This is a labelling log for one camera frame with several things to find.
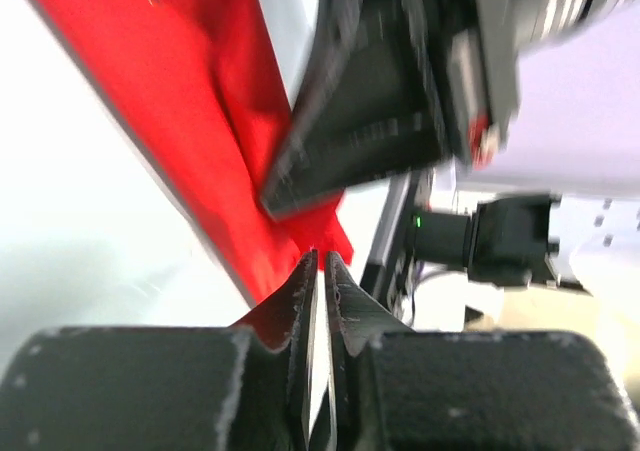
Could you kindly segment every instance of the folded red cloth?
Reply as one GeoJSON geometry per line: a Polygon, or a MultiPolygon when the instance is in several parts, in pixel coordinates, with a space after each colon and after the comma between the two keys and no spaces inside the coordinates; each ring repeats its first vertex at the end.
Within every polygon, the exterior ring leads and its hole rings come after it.
{"type": "Polygon", "coordinates": [[[36,1],[258,302],[310,248],[351,259],[339,197],[259,204],[290,109],[258,0],[36,1]]]}

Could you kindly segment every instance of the red component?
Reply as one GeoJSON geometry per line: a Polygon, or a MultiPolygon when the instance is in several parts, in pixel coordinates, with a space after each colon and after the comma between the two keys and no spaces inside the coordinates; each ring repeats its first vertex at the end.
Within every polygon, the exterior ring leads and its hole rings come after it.
{"type": "Polygon", "coordinates": [[[258,203],[290,120],[258,0],[37,1],[257,301],[312,247],[351,259],[339,197],[282,223],[258,203]]]}
{"type": "Polygon", "coordinates": [[[493,154],[482,152],[482,138],[487,129],[489,129],[489,117],[486,114],[476,117],[469,125],[469,147],[474,169],[482,169],[493,160],[493,154]]]}

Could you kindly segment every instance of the beige floor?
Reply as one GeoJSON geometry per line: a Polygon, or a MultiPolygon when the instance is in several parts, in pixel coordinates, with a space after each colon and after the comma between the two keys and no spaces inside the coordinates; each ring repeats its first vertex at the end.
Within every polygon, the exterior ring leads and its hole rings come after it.
{"type": "Polygon", "coordinates": [[[622,375],[640,406],[640,323],[584,294],[533,288],[507,293],[500,318],[483,318],[468,331],[504,329],[570,330],[589,337],[603,351],[614,373],[622,375]]]}

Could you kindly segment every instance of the red cloth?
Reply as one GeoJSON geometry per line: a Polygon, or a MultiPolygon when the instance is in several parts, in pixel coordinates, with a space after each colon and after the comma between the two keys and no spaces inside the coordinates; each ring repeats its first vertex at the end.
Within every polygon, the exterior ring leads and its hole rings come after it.
{"type": "Polygon", "coordinates": [[[258,0],[37,1],[258,302],[310,248],[351,259],[339,198],[259,205],[290,110],[258,0]]]}

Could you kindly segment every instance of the red fabric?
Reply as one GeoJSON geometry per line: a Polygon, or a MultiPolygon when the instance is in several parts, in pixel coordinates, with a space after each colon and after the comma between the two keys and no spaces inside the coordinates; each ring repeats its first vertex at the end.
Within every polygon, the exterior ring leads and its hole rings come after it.
{"type": "Polygon", "coordinates": [[[38,1],[257,301],[310,248],[351,259],[339,198],[282,223],[258,203],[290,119],[258,0],[38,1]]]}

